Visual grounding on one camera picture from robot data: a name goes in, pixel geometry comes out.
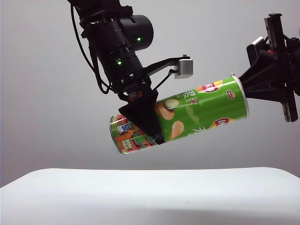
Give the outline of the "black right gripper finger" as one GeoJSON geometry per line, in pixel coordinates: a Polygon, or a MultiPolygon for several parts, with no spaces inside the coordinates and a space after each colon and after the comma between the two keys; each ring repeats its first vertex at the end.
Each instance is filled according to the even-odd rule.
{"type": "Polygon", "coordinates": [[[279,82],[244,82],[244,92],[247,98],[275,101],[280,103],[288,102],[287,87],[279,82]]]}
{"type": "Polygon", "coordinates": [[[245,89],[284,88],[282,65],[285,54],[279,52],[259,52],[255,62],[241,77],[245,89]]]}

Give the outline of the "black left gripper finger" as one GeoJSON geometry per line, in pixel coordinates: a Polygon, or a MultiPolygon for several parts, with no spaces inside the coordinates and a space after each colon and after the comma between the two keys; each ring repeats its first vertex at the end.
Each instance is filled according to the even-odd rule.
{"type": "Polygon", "coordinates": [[[155,112],[158,92],[156,90],[134,91],[127,97],[128,104],[119,112],[140,128],[157,144],[163,144],[165,139],[155,112]]]}

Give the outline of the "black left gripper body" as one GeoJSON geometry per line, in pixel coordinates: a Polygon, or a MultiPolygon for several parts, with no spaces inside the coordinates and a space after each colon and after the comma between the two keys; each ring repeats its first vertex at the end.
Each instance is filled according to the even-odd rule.
{"type": "Polygon", "coordinates": [[[125,96],[124,92],[130,95],[132,92],[141,92],[145,98],[153,97],[153,90],[150,87],[151,80],[147,69],[137,70],[135,73],[126,69],[112,70],[112,90],[121,100],[130,102],[132,97],[125,96]]]}

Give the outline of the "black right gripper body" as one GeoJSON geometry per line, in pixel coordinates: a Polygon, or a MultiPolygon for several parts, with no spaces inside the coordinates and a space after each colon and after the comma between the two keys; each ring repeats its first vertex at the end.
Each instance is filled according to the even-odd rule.
{"type": "Polygon", "coordinates": [[[293,57],[293,40],[283,33],[281,14],[272,13],[264,19],[268,34],[270,50],[277,58],[278,66],[277,84],[283,92],[280,94],[283,100],[281,104],[284,111],[285,120],[287,122],[296,121],[296,103],[293,90],[292,63],[293,57]]]}

